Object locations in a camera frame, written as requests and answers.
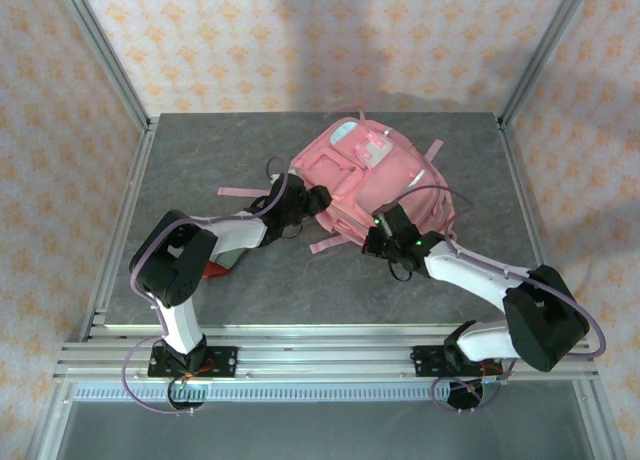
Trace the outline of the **grey-green item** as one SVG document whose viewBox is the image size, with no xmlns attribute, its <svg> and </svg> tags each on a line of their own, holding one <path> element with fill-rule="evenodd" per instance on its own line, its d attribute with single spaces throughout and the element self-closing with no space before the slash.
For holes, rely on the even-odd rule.
<svg viewBox="0 0 640 460">
<path fill-rule="evenodd" d="M 225 269 L 231 270 L 246 252 L 246 248 L 229 250 L 212 256 L 211 261 Z"/>
</svg>

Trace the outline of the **pink backpack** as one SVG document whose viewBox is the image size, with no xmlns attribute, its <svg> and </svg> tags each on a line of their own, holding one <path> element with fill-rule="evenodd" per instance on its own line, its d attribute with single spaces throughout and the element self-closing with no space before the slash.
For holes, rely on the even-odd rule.
<svg viewBox="0 0 640 460">
<path fill-rule="evenodd" d="M 362 247 L 374 212 L 396 202 L 420 233 L 440 234 L 458 253 L 452 191 L 432 163 L 442 145 L 436 140 L 421 154 L 406 136 L 363 114 L 331 125 L 290 164 L 289 185 L 300 180 L 307 190 L 325 187 L 331 196 L 314 218 L 333 236 L 312 244 L 311 252 L 348 242 Z"/>
</svg>

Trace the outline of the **small circuit board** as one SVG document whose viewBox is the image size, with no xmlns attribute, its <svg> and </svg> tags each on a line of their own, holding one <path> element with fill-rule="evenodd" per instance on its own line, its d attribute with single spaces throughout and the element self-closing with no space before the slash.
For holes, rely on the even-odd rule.
<svg viewBox="0 0 640 460">
<path fill-rule="evenodd" d="M 207 401 L 209 386 L 193 383 L 186 378 L 172 379 L 166 390 L 170 407 L 176 412 L 186 412 L 193 415 Z"/>
<path fill-rule="evenodd" d="M 483 379 L 482 388 L 482 404 L 489 404 L 493 402 L 497 395 L 501 392 L 502 388 L 506 383 L 506 378 L 504 376 L 496 376 L 496 377 L 486 377 Z"/>
</svg>

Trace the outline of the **orange patterned backdrop cloth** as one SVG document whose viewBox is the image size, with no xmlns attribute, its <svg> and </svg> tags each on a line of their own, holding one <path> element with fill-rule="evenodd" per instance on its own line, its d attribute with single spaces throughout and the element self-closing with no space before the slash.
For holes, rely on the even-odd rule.
<svg viewBox="0 0 640 460">
<path fill-rule="evenodd" d="M 146 111 L 500 111 L 561 0 L 89 0 Z M 24 460 L 139 129 L 62 0 L 0 0 L 0 460 Z M 640 460 L 640 0 L 584 0 L 510 137 Z"/>
</svg>

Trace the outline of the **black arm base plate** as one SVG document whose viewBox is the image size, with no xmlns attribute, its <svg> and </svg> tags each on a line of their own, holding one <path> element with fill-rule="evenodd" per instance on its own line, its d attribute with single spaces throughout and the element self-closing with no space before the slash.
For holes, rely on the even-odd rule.
<svg viewBox="0 0 640 460">
<path fill-rule="evenodd" d="M 471 361 L 456 347 L 444 345 L 419 345 L 412 349 L 410 358 L 413 361 L 417 377 L 482 377 L 486 375 L 502 375 L 504 373 L 500 361 Z"/>
<path fill-rule="evenodd" d="M 189 354 L 172 352 L 163 345 L 154 346 L 148 365 L 150 378 L 234 378 L 237 347 L 204 346 Z"/>
</svg>

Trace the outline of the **aluminium side rail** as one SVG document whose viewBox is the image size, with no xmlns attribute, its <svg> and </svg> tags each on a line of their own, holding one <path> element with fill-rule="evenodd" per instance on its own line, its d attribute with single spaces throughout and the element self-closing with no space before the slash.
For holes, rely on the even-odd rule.
<svg viewBox="0 0 640 460">
<path fill-rule="evenodd" d="M 524 161 L 517 151 L 517 145 L 511 140 L 509 129 L 502 121 L 502 118 L 496 116 L 495 120 L 534 256 L 538 263 L 548 264 L 548 255 L 543 245 L 539 222 L 536 216 L 535 200 L 533 196 L 527 192 L 528 177 L 526 175 Z"/>
<path fill-rule="evenodd" d="M 158 123 L 158 117 L 151 118 L 143 128 L 134 152 L 125 178 L 112 233 L 106 245 L 78 334 L 78 340 L 81 342 L 89 338 L 96 315 L 108 310 Z"/>
</svg>

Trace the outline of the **aluminium cross rail beam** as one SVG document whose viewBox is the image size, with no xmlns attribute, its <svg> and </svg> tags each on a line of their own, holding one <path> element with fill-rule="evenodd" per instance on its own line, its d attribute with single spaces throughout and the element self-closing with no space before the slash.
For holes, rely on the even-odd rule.
<svg viewBox="0 0 640 460">
<path fill-rule="evenodd" d="M 236 377 L 248 381 L 408 381 L 417 376 L 413 348 L 418 337 L 236 337 L 212 338 L 215 347 L 235 347 Z M 54 367 L 62 378 L 115 378 L 127 354 L 127 373 L 147 376 L 152 342 L 99 337 L 66 343 Z"/>
</svg>

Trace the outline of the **aluminium upright post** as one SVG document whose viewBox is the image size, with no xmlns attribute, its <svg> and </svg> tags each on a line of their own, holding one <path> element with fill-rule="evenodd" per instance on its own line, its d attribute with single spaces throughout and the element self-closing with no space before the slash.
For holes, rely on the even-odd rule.
<svg viewBox="0 0 640 460">
<path fill-rule="evenodd" d="M 107 34 L 90 5 L 89 0 L 62 0 L 74 17 L 81 34 L 96 55 L 107 79 L 122 101 L 134 124 L 146 131 L 151 119 L 135 91 L 124 66 L 119 60 Z"/>
<path fill-rule="evenodd" d="M 549 58 L 573 21 L 584 0 L 561 0 L 522 75 L 505 103 L 497 122 L 502 130 L 512 124 L 523 107 Z"/>
</svg>

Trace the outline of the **aluminium lower frame leg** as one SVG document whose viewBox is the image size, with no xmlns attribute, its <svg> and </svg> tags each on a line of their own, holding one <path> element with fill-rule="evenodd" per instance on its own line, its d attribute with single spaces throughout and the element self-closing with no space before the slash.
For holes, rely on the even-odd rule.
<svg viewBox="0 0 640 460">
<path fill-rule="evenodd" d="M 575 380 L 573 388 L 594 460 L 615 460 L 615 449 L 594 381 Z"/>
<path fill-rule="evenodd" d="M 27 450 L 27 460 L 56 460 L 74 403 L 76 383 L 56 381 Z"/>
</svg>

